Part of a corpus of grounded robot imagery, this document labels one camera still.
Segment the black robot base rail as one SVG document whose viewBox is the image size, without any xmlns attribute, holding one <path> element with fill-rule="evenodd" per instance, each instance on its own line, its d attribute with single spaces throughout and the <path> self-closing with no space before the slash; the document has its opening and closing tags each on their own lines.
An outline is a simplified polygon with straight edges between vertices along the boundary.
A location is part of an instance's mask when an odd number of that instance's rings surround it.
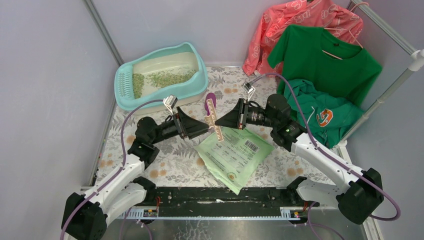
<svg viewBox="0 0 424 240">
<path fill-rule="evenodd" d="M 270 219 L 305 217 L 311 201 L 286 187 L 244 187 L 235 194 L 226 187 L 156 187 L 140 207 L 162 218 Z"/>
</svg>

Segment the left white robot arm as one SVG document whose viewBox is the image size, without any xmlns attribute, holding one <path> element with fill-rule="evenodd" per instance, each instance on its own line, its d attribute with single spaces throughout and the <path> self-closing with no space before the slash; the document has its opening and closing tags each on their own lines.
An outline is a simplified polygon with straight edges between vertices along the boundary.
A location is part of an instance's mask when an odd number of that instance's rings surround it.
<svg viewBox="0 0 424 240">
<path fill-rule="evenodd" d="M 193 139 L 208 132 L 209 125 L 194 119 L 176 107 L 178 99 L 170 95 L 161 103 L 169 116 L 161 124 L 149 116 L 137 123 L 135 140 L 129 149 L 123 149 L 122 163 L 115 167 L 100 183 L 82 194 L 72 193 L 66 200 L 61 223 L 60 239 L 69 235 L 76 240 L 100 240 L 109 224 L 124 211 L 137 203 L 152 204 L 155 192 L 152 182 L 135 183 L 140 175 L 159 154 L 154 145 L 180 136 Z"/>
</svg>

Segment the green cat litter bag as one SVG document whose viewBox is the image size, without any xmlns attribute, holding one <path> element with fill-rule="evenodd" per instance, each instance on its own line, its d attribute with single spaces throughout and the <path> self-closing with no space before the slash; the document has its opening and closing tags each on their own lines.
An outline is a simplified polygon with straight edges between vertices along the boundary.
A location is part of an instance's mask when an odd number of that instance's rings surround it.
<svg viewBox="0 0 424 240">
<path fill-rule="evenodd" d="M 221 131 L 222 141 L 213 133 L 194 149 L 208 171 L 238 195 L 275 147 L 248 129 L 222 127 Z"/>
</svg>

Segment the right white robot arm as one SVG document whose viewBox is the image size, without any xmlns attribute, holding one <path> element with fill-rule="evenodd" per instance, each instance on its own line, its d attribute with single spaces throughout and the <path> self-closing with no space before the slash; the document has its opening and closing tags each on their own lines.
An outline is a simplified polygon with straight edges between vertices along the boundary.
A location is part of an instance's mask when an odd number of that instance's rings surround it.
<svg viewBox="0 0 424 240">
<path fill-rule="evenodd" d="M 325 184 L 298 177 L 288 186 L 287 201 L 293 206 L 311 201 L 338 208 L 349 221 L 362 224 L 384 200 L 376 189 L 382 187 L 381 174 L 373 168 L 363 170 L 350 164 L 317 142 L 291 119 L 290 112 L 291 107 L 281 94 L 271 94 L 265 107 L 240 98 L 215 124 L 239 130 L 247 124 L 270 127 L 270 136 L 278 146 L 308 161 L 332 181 Z"/>
</svg>

